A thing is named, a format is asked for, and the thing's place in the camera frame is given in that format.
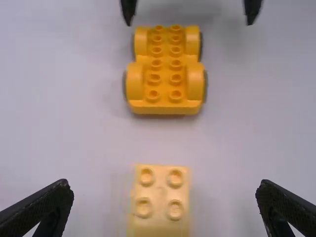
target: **wheel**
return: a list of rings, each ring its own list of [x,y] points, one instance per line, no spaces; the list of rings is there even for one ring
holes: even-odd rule
[[[200,31],[198,26],[186,27],[185,47],[186,54],[200,57]]]
[[[136,27],[134,39],[134,53],[136,55],[144,55],[148,54],[147,46],[148,46],[148,28],[146,27]]]
[[[203,102],[207,101],[207,91],[208,91],[208,74],[207,71],[204,70],[204,94],[203,94]]]
[[[191,63],[187,66],[188,100],[204,101],[205,79],[202,63]]]
[[[129,100],[142,100],[144,96],[144,66],[142,63],[130,63],[124,80],[124,94]]]

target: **lego stud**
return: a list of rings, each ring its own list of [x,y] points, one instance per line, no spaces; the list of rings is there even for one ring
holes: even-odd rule
[[[155,26],[155,33],[161,33],[163,30],[163,26],[162,25],[156,25]]]
[[[180,85],[181,80],[182,80],[182,77],[180,74],[172,74],[169,79],[169,82],[171,85]]]
[[[178,45],[181,42],[181,38],[179,35],[171,35],[169,41],[173,45]]]
[[[160,35],[153,36],[152,41],[154,45],[159,45],[162,43],[162,37]]]
[[[135,202],[135,215],[147,219],[153,213],[153,206],[148,197],[142,197]]]
[[[146,99],[148,102],[157,102],[160,99],[160,93],[156,90],[150,90],[146,95]]]
[[[183,205],[180,200],[171,200],[167,208],[167,218],[171,221],[179,221],[183,215]]]
[[[162,67],[162,61],[159,59],[153,60],[151,67],[153,71],[159,71]]]
[[[175,33],[175,34],[180,33],[180,31],[181,31],[181,26],[180,26],[180,25],[172,25],[172,26],[170,26],[170,30],[171,30],[173,33]]]
[[[152,48],[152,55],[155,58],[161,57],[163,55],[162,48],[160,48],[160,47],[153,47]]]
[[[173,57],[180,57],[181,53],[182,53],[181,48],[178,46],[172,46],[170,48],[170,55]]]
[[[167,178],[168,186],[174,189],[177,189],[182,186],[183,184],[183,174],[178,169],[173,169],[169,172]]]
[[[179,71],[182,69],[182,63],[180,60],[178,59],[175,59],[175,60],[172,60],[171,63],[170,63],[170,68],[174,71]]]
[[[149,187],[155,181],[154,173],[150,168],[142,169],[140,173],[139,183],[144,187]]]
[[[169,100],[173,103],[180,102],[182,100],[182,92],[180,90],[173,90],[169,94]]]
[[[158,74],[150,74],[148,78],[149,85],[158,85],[161,83],[161,77]]]

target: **black tire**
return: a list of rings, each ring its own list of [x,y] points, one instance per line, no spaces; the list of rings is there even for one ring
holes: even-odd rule
[[[203,103],[207,101],[207,91],[208,91],[208,74],[207,71],[204,70],[204,95],[203,95]]]

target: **white surface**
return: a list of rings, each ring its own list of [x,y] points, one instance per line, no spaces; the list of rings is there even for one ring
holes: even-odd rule
[[[316,1],[140,0],[133,25],[199,24],[208,101],[195,118],[132,116],[121,94],[133,28],[119,1],[0,3],[0,209],[59,178],[65,237],[114,237],[111,189],[134,162],[188,165],[195,236],[266,237],[255,191],[271,179],[316,203]]]

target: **yellow lego duplo car base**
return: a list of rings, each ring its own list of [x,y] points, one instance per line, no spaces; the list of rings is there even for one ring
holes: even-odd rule
[[[187,167],[136,165],[127,237],[189,237],[189,191]]]
[[[193,115],[205,102],[207,75],[198,26],[137,27],[135,62],[124,74],[124,94],[135,114]]]

